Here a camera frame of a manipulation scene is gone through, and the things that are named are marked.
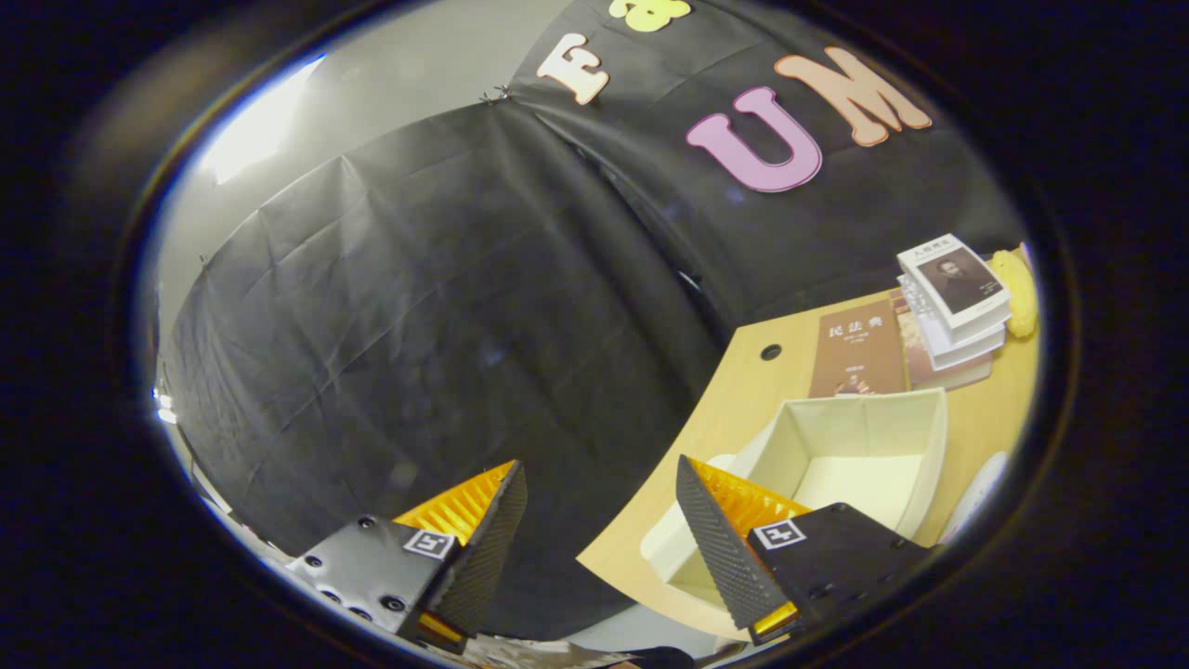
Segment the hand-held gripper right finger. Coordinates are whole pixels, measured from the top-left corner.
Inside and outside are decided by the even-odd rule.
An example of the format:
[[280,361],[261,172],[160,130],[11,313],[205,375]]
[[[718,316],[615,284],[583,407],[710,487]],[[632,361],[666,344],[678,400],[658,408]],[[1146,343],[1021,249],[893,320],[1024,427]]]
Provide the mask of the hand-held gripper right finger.
[[854,505],[800,513],[687,456],[675,496],[726,613],[754,644],[851,620],[933,555]]

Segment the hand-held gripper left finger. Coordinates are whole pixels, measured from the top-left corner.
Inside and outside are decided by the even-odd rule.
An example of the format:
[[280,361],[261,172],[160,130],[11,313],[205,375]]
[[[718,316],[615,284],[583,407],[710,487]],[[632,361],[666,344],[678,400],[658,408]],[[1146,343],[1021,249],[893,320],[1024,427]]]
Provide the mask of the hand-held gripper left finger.
[[463,655],[527,507],[518,460],[386,519],[361,515],[287,564],[332,602],[409,643]]

